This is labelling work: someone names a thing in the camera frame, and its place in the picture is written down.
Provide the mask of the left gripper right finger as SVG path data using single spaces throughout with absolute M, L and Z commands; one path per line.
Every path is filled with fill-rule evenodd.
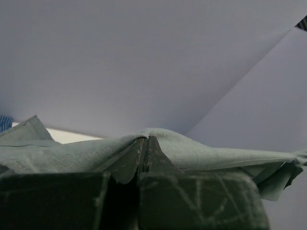
M 139 176 L 141 230 L 266 230 L 254 182 L 236 172 L 182 172 L 149 137 Z

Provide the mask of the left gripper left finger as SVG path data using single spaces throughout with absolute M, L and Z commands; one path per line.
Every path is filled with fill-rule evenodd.
M 144 151 L 139 138 L 103 172 L 3 174 L 1 229 L 136 230 Z

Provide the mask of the grey long sleeve shirt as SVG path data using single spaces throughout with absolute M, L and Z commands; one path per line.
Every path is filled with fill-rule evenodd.
M 147 128 L 120 138 L 56 142 L 38 117 L 33 116 L 0 134 L 0 163 L 15 173 L 102 171 L 138 139 L 156 137 L 162 152 L 185 172 L 217 170 L 249 176 L 261 197 L 276 201 L 302 172 L 307 152 L 274 152 L 211 148 L 179 133 Z

